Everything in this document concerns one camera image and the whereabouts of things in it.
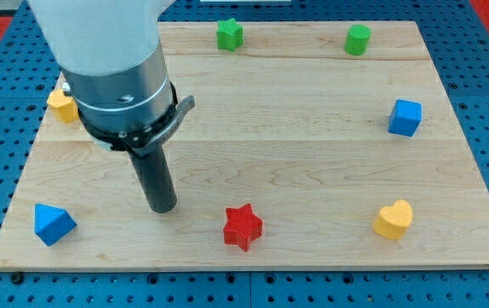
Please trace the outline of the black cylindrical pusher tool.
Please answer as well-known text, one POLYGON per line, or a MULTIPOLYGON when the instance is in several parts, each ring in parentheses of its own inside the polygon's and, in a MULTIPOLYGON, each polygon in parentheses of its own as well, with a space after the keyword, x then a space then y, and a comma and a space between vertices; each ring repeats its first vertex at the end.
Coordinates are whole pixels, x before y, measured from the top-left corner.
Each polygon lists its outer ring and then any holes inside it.
POLYGON ((150 209, 156 213, 171 211, 177 204, 177 196, 163 149, 157 147, 146 154, 129 151, 128 155, 150 209))

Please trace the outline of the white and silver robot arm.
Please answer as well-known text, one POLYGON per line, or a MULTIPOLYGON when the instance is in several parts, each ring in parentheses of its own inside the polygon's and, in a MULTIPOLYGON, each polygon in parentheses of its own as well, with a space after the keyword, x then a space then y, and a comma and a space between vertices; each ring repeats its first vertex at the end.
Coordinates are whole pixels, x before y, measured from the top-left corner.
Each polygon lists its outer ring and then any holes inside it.
POLYGON ((177 98, 157 22, 173 0, 29 0, 85 130, 128 153, 150 208, 177 197, 163 144, 195 98, 177 98))

